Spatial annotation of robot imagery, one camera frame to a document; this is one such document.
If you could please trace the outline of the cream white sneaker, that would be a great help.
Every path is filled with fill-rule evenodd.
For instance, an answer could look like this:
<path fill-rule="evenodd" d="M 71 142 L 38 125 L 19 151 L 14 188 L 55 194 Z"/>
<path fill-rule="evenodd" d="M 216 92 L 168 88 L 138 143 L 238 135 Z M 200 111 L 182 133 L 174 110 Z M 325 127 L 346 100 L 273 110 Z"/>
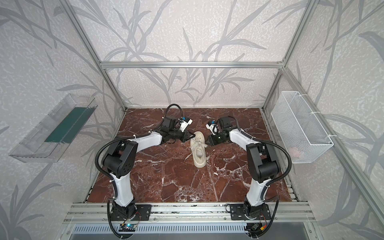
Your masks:
<path fill-rule="evenodd" d="M 205 137 L 202 132 L 194 132 L 195 137 L 190 139 L 190 148 L 193 155 L 194 165 L 203 168 L 207 163 Z"/>

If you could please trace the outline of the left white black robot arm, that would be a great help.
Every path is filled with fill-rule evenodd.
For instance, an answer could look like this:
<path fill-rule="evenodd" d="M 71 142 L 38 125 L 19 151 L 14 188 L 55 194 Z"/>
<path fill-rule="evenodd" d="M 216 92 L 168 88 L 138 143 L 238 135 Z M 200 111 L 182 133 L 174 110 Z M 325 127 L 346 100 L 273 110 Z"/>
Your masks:
<path fill-rule="evenodd" d="M 171 104 L 154 130 L 139 136 L 116 137 L 98 150 L 94 160 L 95 167 L 113 185 L 114 196 L 108 201 L 108 204 L 113 203 L 113 213 L 121 218 L 131 219 L 137 212 L 130 181 L 137 153 L 165 144 L 169 140 L 183 143 L 191 140 L 196 136 L 187 130 L 192 122 L 179 105 Z"/>

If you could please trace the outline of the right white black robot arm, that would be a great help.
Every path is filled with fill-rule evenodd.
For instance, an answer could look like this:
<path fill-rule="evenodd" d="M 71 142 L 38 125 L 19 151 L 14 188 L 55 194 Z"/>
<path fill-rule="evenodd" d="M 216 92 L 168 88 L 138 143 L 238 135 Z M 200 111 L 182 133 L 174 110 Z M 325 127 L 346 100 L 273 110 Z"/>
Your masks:
<path fill-rule="evenodd" d="M 268 205 L 272 199 L 265 199 L 268 188 L 285 178 L 292 169 L 292 158 L 287 150 L 271 142 L 251 136 L 240 128 L 239 122 L 232 124 L 234 117 L 227 116 L 212 120 L 206 124 L 211 131 L 207 143 L 216 146 L 226 142 L 232 142 L 247 152 L 247 163 L 252 177 L 251 187 L 246 194 L 242 214 L 245 218 L 256 219 L 261 214 L 267 216 Z M 285 172 L 279 176 L 281 171 L 276 149 L 279 149 L 288 159 Z"/>

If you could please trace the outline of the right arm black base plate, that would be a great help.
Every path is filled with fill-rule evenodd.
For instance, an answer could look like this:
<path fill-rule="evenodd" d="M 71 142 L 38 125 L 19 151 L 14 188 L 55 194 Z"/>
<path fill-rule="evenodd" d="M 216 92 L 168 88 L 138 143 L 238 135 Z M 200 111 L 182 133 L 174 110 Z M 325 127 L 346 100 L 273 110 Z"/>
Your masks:
<path fill-rule="evenodd" d="M 270 220 L 272 218 L 268 204 L 262 203 L 259 206 L 248 206 L 243 204 L 229 204 L 228 212 L 233 221 L 247 220 Z"/>

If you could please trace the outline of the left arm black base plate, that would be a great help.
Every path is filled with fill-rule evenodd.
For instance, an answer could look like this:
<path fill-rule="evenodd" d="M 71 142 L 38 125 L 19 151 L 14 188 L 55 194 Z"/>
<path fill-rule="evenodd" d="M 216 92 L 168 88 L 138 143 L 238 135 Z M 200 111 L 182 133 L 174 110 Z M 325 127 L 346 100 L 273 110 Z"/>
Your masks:
<path fill-rule="evenodd" d="M 113 203 L 110 212 L 112 221 L 148 221 L 151 215 L 152 205 L 128 205 L 122 207 Z"/>

